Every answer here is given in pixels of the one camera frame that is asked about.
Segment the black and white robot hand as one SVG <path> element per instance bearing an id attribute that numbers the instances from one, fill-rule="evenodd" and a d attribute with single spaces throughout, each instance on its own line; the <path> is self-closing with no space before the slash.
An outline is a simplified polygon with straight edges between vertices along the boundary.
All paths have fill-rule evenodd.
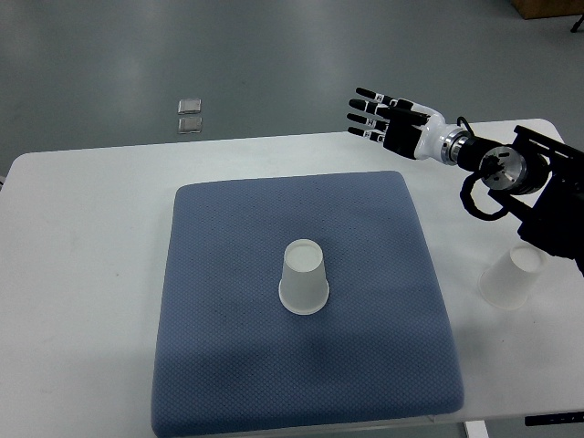
<path id="1" fill-rule="evenodd" d="M 349 133 L 410 160 L 432 158 L 455 164 L 451 152 L 467 134 L 459 126 L 448 124 L 440 112 L 364 88 L 357 88 L 356 93 L 359 96 L 349 101 L 355 111 L 347 118 L 356 124 L 348 128 Z"/>

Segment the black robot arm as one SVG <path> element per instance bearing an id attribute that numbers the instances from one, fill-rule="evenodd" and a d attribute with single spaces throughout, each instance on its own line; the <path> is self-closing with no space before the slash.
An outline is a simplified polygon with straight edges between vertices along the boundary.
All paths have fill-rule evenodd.
<path id="1" fill-rule="evenodd" d="M 443 145 L 469 171 L 460 199 L 483 221 L 512 214 L 521 240 L 583 269 L 583 152 L 523 126 L 502 144 L 465 131 Z"/>

